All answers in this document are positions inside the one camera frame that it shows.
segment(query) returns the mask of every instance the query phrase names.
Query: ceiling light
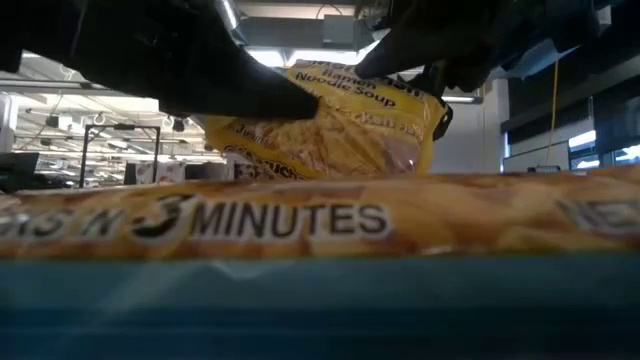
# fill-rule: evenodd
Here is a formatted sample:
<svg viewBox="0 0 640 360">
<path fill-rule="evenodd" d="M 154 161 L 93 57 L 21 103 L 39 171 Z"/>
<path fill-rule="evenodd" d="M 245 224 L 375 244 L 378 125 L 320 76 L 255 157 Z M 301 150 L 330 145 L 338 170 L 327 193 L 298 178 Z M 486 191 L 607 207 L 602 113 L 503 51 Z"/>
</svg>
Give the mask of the ceiling light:
<svg viewBox="0 0 640 360">
<path fill-rule="evenodd" d="M 40 170 L 38 171 L 38 173 L 40 174 L 55 174 L 55 175 L 60 175 L 60 174 L 64 174 L 64 175 L 75 175 L 75 173 L 73 171 L 67 171 L 67 170 Z"/>
<path fill-rule="evenodd" d="M 19 94 L 19 95 L 11 95 L 12 99 L 16 99 L 20 104 L 20 111 L 25 109 L 25 113 L 29 113 L 28 111 L 31 108 L 42 108 L 47 105 L 47 98 L 41 96 L 40 94 Z"/>
<path fill-rule="evenodd" d="M 450 103 L 471 104 L 476 99 L 470 96 L 443 96 L 442 100 Z"/>
<path fill-rule="evenodd" d="M 60 103 L 58 104 L 57 109 L 77 109 L 80 111 L 96 111 L 96 112 L 107 112 L 108 108 L 92 101 L 90 98 L 78 95 L 78 94 L 64 94 L 65 96 L 62 99 L 59 99 L 59 95 L 56 94 L 41 94 L 47 99 L 46 108 L 52 108 L 55 104 L 58 104 L 58 100 Z"/>
<path fill-rule="evenodd" d="M 32 52 L 29 51 L 23 51 L 22 52 L 22 58 L 23 59 L 37 59 L 37 58 L 41 58 L 42 56 L 38 55 L 38 54 L 34 54 Z"/>
<path fill-rule="evenodd" d="M 189 139 L 189 141 L 197 141 L 199 139 L 196 138 L 187 138 Z M 185 139 L 160 139 L 160 144 L 189 144 L 189 141 L 185 140 Z M 134 145 L 132 145 L 131 143 L 154 143 L 155 144 L 156 139 L 149 139 L 149 138 L 130 138 L 129 139 L 129 146 L 130 147 L 135 147 Z"/>
<path fill-rule="evenodd" d="M 105 111 L 104 109 L 117 109 L 123 113 L 133 113 L 134 115 L 152 113 L 157 115 L 160 112 L 159 103 L 156 99 L 140 98 L 131 96 L 92 96 L 91 100 L 100 105 L 92 106 L 91 109 Z"/>
<path fill-rule="evenodd" d="M 154 153 L 153 151 L 151 151 L 149 149 L 145 149 L 142 146 L 138 146 L 138 145 L 129 144 L 129 147 L 131 147 L 133 149 L 140 150 L 140 151 L 145 152 L 147 154 L 153 154 Z"/>
<path fill-rule="evenodd" d="M 591 131 L 587 131 L 584 134 L 580 134 L 576 137 L 572 137 L 571 139 L 569 139 L 569 147 L 576 147 L 576 146 L 580 146 L 580 145 L 584 145 L 587 143 L 590 143 L 592 141 L 596 141 L 596 131 L 595 130 L 591 130 Z"/>
<path fill-rule="evenodd" d="M 16 150 L 16 153 L 24 153 L 24 152 L 34 152 L 33 150 Z M 38 151 L 40 155 L 57 155 L 57 156 L 82 156 L 82 151 L 56 151 L 56 150 L 44 150 Z M 103 157 L 103 156 L 113 156 L 119 157 L 122 159 L 131 159 L 131 160 L 140 160 L 140 161 L 153 161 L 154 154 L 137 154 L 137 153 L 117 153 L 117 152 L 100 152 L 100 151 L 88 151 L 87 157 Z M 224 162 L 222 157 L 220 157 L 219 153 L 212 152 L 202 155 L 178 155 L 182 160 L 193 160 L 193 161 L 213 161 L 213 162 Z M 161 160 L 169 160 L 169 155 L 158 155 L 158 161 Z"/>
<path fill-rule="evenodd" d="M 358 54 L 355 51 L 296 50 L 287 61 L 287 66 L 295 65 L 298 60 L 329 61 L 355 65 L 358 63 Z"/>
<path fill-rule="evenodd" d="M 105 163 L 108 163 L 108 162 L 100 161 L 100 160 L 98 161 L 87 160 L 86 165 L 99 166 L 99 165 L 104 165 Z"/>
<path fill-rule="evenodd" d="M 277 50 L 248 50 L 249 55 L 269 67 L 284 67 L 284 58 Z"/>
<path fill-rule="evenodd" d="M 120 148 L 120 149 L 126 149 L 126 148 L 129 147 L 128 143 L 126 143 L 124 141 L 121 141 L 121 140 L 109 140 L 109 141 L 107 141 L 107 144 L 108 145 L 113 145 L 113 146 L 115 146 L 117 148 Z"/>
<path fill-rule="evenodd" d="M 105 139 L 111 139 L 111 135 L 105 133 L 104 131 L 100 131 L 100 130 L 96 130 L 96 129 L 91 129 L 89 132 L 95 134 L 96 136 L 100 136 L 103 137 Z"/>
<path fill-rule="evenodd" d="M 60 89 L 95 89 L 95 90 L 108 90 L 106 87 L 92 84 L 86 81 L 51 81 L 51 80 L 26 80 L 26 79 L 2 79 L 0 80 L 0 86 L 15 86 L 15 87 L 38 87 L 49 88 L 53 90 Z"/>
</svg>

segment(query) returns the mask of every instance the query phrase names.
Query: ramen noodle soup package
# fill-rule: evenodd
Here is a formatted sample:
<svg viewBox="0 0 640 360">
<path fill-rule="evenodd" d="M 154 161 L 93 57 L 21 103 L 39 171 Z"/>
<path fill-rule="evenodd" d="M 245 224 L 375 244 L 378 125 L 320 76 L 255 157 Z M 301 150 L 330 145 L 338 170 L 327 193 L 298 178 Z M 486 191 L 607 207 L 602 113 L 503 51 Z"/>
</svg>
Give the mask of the ramen noodle soup package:
<svg viewBox="0 0 640 360">
<path fill-rule="evenodd" d="M 640 167 L 1 195 L 0 220 L 5 259 L 629 252 L 640 249 Z"/>
<path fill-rule="evenodd" d="M 452 117 L 441 99 L 353 66 L 298 61 L 289 80 L 320 98 L 314 119 L 204 118 L 207 141 L 263 168 L 270 178 L 313 179 L 426 173 L 433 132 Z"/>
</svg>

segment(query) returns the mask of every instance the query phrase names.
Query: plastic wrapper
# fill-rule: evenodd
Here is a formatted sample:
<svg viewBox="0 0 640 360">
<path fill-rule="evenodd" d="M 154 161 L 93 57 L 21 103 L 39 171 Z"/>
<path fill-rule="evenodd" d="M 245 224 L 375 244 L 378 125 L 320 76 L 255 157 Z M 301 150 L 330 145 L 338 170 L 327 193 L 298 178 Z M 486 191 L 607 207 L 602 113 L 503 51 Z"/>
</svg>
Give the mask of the plastic wrapper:
<svg viewBox="0 0 640 360">
<path fill-rule="evenodd" d="M 314 119 L 204 118 L 207 141 L 269 178 L 426 173 L 433 132 L 451 119 L 449 106 L 390 78 L 362 80 L 353 68 L 298 61 L 286 76 L 320 98 Z"/>
<path fill-rule="evenodd" d="M 639 201 L 635 167 L 2 196 L 2 355 L 620 353 L 621 329 L 637 343 Z"/>
<path fill-rule="evenodd" d="M 189 183 L 0 198 L 0 257 L 296 259 L 634 250 L 640 167 Z"/>
</svg>

